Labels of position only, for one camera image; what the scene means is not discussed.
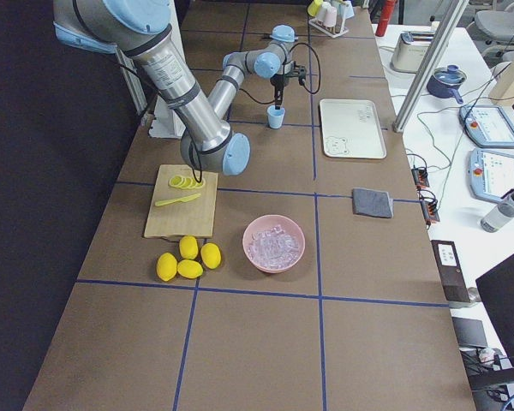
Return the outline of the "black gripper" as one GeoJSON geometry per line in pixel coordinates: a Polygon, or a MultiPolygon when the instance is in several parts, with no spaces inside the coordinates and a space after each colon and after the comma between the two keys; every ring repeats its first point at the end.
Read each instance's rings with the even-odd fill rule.
{"type": "Polygon", "coordinates": [[[282,105],[282,89],[289,85],[290,78],[285,74],[275,74],[270,83],[274,87],[274,106],[280,108],[282,105]]]}

